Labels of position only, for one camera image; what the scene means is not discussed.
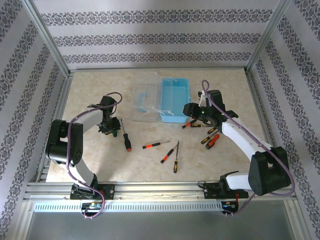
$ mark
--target blue plastic box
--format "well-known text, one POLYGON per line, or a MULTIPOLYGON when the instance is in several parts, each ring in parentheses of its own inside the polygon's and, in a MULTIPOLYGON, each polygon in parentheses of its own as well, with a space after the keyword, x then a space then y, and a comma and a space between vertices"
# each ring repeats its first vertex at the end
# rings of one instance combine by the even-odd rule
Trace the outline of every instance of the blue plastic box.
POLYGON ((186 78, 163 78, 161 82, 161 120, 164 123, 184 124, 185 104, 190 103, 189 80, 186 78))

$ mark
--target patterned wallpaper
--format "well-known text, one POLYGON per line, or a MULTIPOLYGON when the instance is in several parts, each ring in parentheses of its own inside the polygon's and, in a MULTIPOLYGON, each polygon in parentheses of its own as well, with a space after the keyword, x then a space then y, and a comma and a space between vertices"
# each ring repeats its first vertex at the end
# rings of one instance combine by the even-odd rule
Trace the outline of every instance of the patterned wallpaper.
POLYGON ((251 74, 273 142, 285 147, 312 239, 320 239, 319 5, 290 3, 251 74))
POLYGON ((279 0, 35 0, 70 69, 244 67, 279 0))
POLYGON ((18 0, 0 0, 0 240, 35 176, 64 76, 18 0))

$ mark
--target marble-pattern surface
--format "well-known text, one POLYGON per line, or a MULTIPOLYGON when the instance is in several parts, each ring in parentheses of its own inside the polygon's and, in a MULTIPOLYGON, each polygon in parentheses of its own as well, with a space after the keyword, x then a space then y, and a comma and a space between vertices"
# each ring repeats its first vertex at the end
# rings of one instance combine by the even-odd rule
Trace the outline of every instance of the marble-pattern surface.
MULTIPOLYGON (((199 181, 218 180, 220 176, 239 170, 248 172, 250 161, 228 137, 220 135, 215 146, 208 150, 201 145, 209 127, 182 129, 180 123, 143 123, 131 121, 131 97, 135 75, 133 71, 85 72, 74 74, 63 119, 70 120, 90 104, 100 102, 103 95, 121 92, 123 102, 114 116, 122 118, 132 145, 127 152, 123 132, 118 137, 98 133, 93 127, 84 134, 83 159, 98 180, 107 181, 199 181), (178 172, 173 173, 176 152, 164 164, 160 160, 181 139, 178 172), (171 140, 149 149, 143 145, 171 140)), ((243 70, 158 70, 162 76, 188 78, 191 102, 198 102, 201 81, 206 79, 210 89, 218 89, 227 110, 237 113, 244 124, 264 139, 262 128, 243 70)), ((51 162, 47 182, 72 182, 63 165, 51 162)))

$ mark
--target screwdriver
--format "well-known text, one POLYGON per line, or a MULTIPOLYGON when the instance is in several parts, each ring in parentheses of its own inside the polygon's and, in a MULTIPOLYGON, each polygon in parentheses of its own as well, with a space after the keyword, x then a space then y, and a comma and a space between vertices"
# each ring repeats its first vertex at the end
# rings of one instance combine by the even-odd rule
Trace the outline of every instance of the screwdriver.
POLYGON ((131 142, 129 140, 129 137, 128 137, 128 133, 126 133, 125 131, 125 127, 124 127, 124 123, 122 122, 122 119, 121 119, 121 125, 122 125, 122 129, 123 129, 123 137, 124 137, 124 145, 125 145, 125 148, 128 152, 131 151, 131 142))
POLYGON ((207 132, 207 134, 212 133, 214 130, 216 130, 216 128, 215 128, 215 127, 214 127, 214 128, 211 128, 211 129, 207 132))
POLYGON ((186 127, 190 126, 190 124, 194 124, 196 121, 197 119, 194 119, 191 122, 187 123, 186 125, 183 125, 182 128, 185 129, 186 127))
POLYGON ((167 158, 174 152, 174 150, 175 150, 175 148, 178 146, 178 144, 176 144, 175 146, 174 146, 174 148, 172 148, 167 154, 166 154, 166 156, 160 161, 160 163, 164 163, 165 162, 165 160, 167 160, 167 158))
POLYGON ((218 131, 214 132, 211 136, 206 137, 201 141, 201 144, 205 144, 208 140, 210 140, 218 131))
POLYGON ((212 147, 215 145, 215 143, 216 143, 216 141, 218 140, 219 137, 220 137, 219 134, 215 135, 215 136, 205 145, 206 149, 212 148, 212 147))
POLYGON ((179 140, 178 144, 176 145, 176 154, 175 154, 175 161, 174 161, 174 167, 173 167, 173 173, 177 173, 178 171, 178 151, 179 151, 179 140))
POLYGON ((201 125, 201 124, 191 124, 191 128, 202 128, 202 127, 210 127, 208 125, 201 125))
POLYGON ((164 141, 164 142, 156 142, 154 144, 150 144, 150 145, 147 145, 147 146, 142 146, 142 149, 149 149, 149 148, 152 148, 152 147, 155 147, 155 146, 159 146, 160 144, 165 144, 165 143, 168 143, 170 141, 164 141))

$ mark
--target beige table surface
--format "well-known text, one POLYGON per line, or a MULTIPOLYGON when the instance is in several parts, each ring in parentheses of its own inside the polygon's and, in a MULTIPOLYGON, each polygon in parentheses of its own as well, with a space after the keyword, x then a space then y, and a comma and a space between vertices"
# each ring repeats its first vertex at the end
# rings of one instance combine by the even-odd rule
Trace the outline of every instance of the beige table surface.
MULTIPOLYGON (((207 150, 200 142, 207 137, 209 127, 182 129, 181 123, 133 122, 130 118, 131 91, 137 71, 85 72, 74 74, 63 119, 70 120, 85 111, 90 104, 100 102, 103 95, 118 91, 123 102, 118 105, 115 117, 122 118, 129 135, 132 151, 124 146, 123 132, 118 137, 98 133, 91 128, 83 137, 83 159, 88 168, 97 174, 100 182, 107 181, 199 181, 219 180, 220 176, 239 170, 248 172, 250 161, 228 137, 220 135, 215 146, 207 150), (178 172, 173 173, 174 152, 161 164, 160 160, 181 138, 178 172), (171 140, 150 149, 142 145, 171 140)), ((210 83, 210 90, 218 89, 227 110, 233 110, 244 124, 264 139, 257 112, 243 70, 160 70, 165 77, 188 78, 191 102, 199 102, 201 81, 210 83)), ((47 182, 72 182, 64 166, 53 162, 47 182)))

